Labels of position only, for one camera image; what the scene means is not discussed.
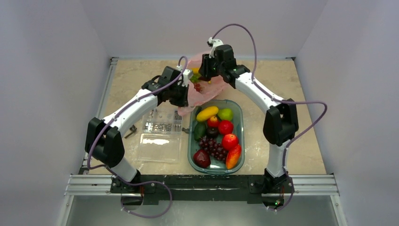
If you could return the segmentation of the yellow fake banana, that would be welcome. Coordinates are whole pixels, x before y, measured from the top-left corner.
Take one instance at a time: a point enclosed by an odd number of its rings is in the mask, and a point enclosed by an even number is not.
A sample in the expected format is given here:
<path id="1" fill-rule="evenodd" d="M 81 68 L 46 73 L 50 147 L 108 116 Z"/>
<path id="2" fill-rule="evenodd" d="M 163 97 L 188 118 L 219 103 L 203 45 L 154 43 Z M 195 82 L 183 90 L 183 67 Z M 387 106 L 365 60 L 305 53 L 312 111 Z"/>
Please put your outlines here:
<path id="1" fill-rule="evenodd" d="M 199 68 L 192 68 L 192 73 L 193 73 L 193 75 L 192 75 L 192 77 L 190 78 L 190 81 L 191 81 L 192 83 L 198 83 L 198 82 L 200 82 L 200 81 L 205 81 L 205 82 L 207 82 L 208 84 L 211 83 L 211 81 L 205 80 L 205 78 L 202 77 L 202 75 L 199 73 Z"/>

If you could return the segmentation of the green fake avocado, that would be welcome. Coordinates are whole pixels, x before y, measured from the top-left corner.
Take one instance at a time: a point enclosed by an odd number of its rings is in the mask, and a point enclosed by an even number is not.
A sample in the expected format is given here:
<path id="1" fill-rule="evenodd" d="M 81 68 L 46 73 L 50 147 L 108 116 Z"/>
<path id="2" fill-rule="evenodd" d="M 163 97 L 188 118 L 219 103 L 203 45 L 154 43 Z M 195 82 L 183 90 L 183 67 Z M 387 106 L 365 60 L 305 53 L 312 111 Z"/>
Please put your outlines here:
<path id="1" fill-rule="evenodd" d="M 206 135 L 207 126 L 204 122 L 198 122 L 194 127 L 194 140 L 200 141 Z"/>

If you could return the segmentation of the black allen key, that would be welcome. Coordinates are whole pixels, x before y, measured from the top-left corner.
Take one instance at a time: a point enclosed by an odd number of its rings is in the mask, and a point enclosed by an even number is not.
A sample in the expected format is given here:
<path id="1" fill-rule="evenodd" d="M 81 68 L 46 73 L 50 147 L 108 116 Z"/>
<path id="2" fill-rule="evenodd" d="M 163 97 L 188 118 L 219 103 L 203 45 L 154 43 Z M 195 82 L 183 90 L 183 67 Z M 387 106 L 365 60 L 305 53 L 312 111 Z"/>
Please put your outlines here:
<path id="1" fill-rule="evenodd" d="M 128 131 L 128 132 L 126 133 L 126 135 L 124 136 L 124 138 L 126 139 L 126 138 L 130 137 L 131 135 L 135 134 L 136 131 L 137 131 L 137 127 L 136 127 L 135 125 L 132 125 L 132 126 L 129 128 L 129 131 Z"/>

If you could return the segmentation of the orange red fake mango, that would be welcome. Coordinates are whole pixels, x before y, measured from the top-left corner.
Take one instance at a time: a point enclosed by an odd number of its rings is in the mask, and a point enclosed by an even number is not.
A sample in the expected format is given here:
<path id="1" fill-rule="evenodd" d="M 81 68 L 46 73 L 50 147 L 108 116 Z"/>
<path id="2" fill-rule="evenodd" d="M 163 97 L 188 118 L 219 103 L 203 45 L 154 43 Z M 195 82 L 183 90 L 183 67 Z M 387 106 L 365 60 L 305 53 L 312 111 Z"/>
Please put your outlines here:
<path id="1" fill-rule="evenodd" d="M 241 151 L 242 151 L 241 145 L 237 144 L 228 152 L 225 163 L 226 168 L 228 170 L 231 170 L 236 166 L 241 156 Z"/>

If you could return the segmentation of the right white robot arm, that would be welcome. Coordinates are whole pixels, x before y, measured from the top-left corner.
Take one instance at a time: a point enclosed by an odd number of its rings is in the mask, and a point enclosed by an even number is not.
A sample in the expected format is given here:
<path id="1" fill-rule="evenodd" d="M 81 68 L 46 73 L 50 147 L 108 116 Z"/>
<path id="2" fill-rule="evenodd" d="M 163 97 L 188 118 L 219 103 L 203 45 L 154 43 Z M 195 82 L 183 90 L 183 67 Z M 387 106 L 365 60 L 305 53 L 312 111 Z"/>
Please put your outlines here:
<path id="1" fill-rule="evenodd" d="M 292 99 L 284 100 L 257 82 L 254 73 L 237 64 L 233 49 L 228 44 L 210 44 L 203 54 L 199 73 L 209 81 L 221 76 L 223 81 L 245 94 L 265 114 L 263 135 L 269 142 L 269 160 L 264 170 L 264 194 L 275 192 L 287 182 L 287 148 L 299 129 L 296 106 Z"/>

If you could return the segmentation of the small dark bolt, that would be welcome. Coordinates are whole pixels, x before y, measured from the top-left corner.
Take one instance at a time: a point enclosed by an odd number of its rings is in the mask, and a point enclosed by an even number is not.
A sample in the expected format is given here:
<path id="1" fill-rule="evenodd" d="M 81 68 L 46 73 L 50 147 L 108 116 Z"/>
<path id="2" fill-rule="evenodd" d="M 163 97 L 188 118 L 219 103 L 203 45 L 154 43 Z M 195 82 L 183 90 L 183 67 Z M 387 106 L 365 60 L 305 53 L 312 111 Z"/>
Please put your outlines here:
<path id="1" fill-rule="evenodd" d="M 190 129 L 189 128 L 181 128 L 181 130 L 186 133 L 189 134 L 190 133 Z"/>

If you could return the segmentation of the purple fake grape bunch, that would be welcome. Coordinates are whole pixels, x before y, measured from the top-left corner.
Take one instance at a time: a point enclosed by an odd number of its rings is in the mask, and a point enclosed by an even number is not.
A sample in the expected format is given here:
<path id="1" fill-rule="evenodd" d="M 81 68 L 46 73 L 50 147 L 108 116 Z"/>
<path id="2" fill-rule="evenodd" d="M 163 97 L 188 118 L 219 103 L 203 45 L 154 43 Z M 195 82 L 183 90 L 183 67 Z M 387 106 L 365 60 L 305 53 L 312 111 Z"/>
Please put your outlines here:
<path id="1" fill-rule="evenodd" d="M 226 162 L 228 151 L 218 143 L 215 138 L 203 137 L 199 140 L 199 147 L 206 151 L 211 157 L 217 161 Z"/>

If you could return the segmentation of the red fake tomato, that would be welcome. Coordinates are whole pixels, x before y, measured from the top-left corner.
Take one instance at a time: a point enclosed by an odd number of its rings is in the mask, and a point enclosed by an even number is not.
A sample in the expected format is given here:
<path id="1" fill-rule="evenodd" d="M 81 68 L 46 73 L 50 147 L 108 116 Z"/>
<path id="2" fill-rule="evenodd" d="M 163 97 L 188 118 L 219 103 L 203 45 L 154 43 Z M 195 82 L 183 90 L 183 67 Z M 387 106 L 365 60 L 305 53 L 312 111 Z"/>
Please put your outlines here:
<path id="1" fill-rule="evenodd" d="M 222 135 L 232 134 L 234 125 L 231 121 L 222 120 L 218 125 L 218 131 Z"/>

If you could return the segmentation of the green fake apple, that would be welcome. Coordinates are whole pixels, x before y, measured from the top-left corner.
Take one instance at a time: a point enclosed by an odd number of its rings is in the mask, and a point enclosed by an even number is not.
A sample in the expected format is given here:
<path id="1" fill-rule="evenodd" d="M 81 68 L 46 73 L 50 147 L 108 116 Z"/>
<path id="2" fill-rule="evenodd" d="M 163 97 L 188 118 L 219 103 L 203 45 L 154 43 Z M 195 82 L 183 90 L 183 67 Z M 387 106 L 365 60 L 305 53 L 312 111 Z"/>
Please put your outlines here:
<path id="1" fill-rule="evenodd" d="M 219 110 L 217 117 L 222 121 L 232 121 L 234 114 L 232 109 L 224 108 Z"/>

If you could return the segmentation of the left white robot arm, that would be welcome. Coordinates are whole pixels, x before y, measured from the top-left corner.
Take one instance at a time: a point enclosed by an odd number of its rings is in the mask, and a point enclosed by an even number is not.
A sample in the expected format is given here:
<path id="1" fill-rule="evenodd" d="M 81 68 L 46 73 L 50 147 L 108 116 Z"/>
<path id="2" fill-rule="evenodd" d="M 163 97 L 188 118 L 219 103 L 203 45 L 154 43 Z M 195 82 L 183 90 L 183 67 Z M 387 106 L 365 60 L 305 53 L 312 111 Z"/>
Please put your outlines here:
<path id="1" fill-rule="evenodd" d="M 189 81 L 192 70 L 183 66 L 167 66 L 161 75 L 145 82 L 138 93 L 116 112 L 103 119 L 94 117 L 88 123 L 85 151 L 88 158 L 100 161 L 122 180 L 128 192 L 140 188 L 140 172 L 125 158 L 122 136 L 146 113 L 168 101 L 178 107 L 188 105 Z"/>

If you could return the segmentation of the pink plastic bag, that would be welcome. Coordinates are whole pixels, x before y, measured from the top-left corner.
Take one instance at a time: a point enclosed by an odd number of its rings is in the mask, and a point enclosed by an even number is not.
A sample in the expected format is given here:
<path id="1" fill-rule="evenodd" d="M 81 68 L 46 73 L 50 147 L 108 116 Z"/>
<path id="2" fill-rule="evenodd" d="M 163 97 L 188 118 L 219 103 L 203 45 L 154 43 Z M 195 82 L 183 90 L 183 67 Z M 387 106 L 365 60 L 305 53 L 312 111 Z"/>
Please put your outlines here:
<path id="1" fill-rule="evenodd" d="M 200 52 L 188 60 L 188 65 L 186 69 L 200 68 L 202 55 L 207 54 L 208 51 Z M 221 76 L 217 76 L 211 79 L 211 83 L 208 84 L 205 81 L 200 81 L 198 83 L 189 82 L 188 91 L 188 106 L 179 107 L 177 112 L 180 116 L 184 116 L 192 112 L 195 107 L 205 104 L 206 102 L 214 99 L 218 96 L 225 88 L 227 83 L 223 81 Z"/>

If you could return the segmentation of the dark red fake apple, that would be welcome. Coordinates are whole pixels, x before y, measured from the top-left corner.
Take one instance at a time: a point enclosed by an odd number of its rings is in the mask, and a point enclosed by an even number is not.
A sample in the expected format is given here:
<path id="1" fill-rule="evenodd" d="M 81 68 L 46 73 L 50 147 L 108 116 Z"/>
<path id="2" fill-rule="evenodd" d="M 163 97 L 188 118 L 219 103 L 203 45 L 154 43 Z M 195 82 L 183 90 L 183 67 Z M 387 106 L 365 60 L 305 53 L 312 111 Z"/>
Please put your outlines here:
<path id="1" fill-rule="evenodd" d="M 206 152 L 203 149 L 198 150 L 194 155 L 193 155 L 193 161 L 194 163 L 201 168 L 207 168 L 211 164 L 210 156 L 208 152 Z"/>

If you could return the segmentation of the dark purple fake plum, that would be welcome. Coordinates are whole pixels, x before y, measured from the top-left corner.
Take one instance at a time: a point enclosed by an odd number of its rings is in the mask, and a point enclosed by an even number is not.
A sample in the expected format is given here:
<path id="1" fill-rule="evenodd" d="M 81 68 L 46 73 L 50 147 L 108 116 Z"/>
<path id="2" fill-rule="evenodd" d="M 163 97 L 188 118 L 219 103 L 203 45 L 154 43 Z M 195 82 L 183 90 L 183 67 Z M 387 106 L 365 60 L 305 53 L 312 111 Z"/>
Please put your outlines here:
<path id="1" fill-rule="evenodd" d="M 207 136 L 208 138 L 217 138 L 218 135 L 219 135 L 219 130 L 218 130 L 218 128 L 211 128 L 211 127 L 208 127 L 208 128 L 207 128 L 207 130 L 206 130 L 206 136 Z"/>

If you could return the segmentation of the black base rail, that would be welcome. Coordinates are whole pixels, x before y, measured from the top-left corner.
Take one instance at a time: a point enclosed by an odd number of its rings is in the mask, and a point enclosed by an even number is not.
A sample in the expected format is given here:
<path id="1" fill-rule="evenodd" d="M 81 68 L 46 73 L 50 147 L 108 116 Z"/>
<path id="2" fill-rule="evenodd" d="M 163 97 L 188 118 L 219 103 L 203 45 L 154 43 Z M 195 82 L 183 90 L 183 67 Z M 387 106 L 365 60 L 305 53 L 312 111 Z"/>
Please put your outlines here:
<path id="1" fill-rule="evenodd" d="M 144 205 L 160 201 L 246 202 L 280 207 L 294 185 L 286 176 L 273 180 L 265 175 L 142 175 L 138 186 L 112 177 L 110 192 L 138 196 Z"/>

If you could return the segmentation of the yellow fake mango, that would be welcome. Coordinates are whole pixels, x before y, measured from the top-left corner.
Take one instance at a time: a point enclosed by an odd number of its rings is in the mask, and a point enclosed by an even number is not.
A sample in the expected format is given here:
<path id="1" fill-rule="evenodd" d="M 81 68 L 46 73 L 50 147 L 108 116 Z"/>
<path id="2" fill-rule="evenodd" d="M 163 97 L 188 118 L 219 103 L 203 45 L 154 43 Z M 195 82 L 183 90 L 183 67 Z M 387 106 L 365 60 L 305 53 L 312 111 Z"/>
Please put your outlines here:
<path id="1" fill-rule="evenodd" d="M 216 116 L 219 112 L 219 108 L 217 106 L 210 106 L 207 107 L 203 110 L 201 110 L 197 116 L 196 116 L 196 120 L 198 122 L 204 122 L 207 121 L 209 118 Z"/>

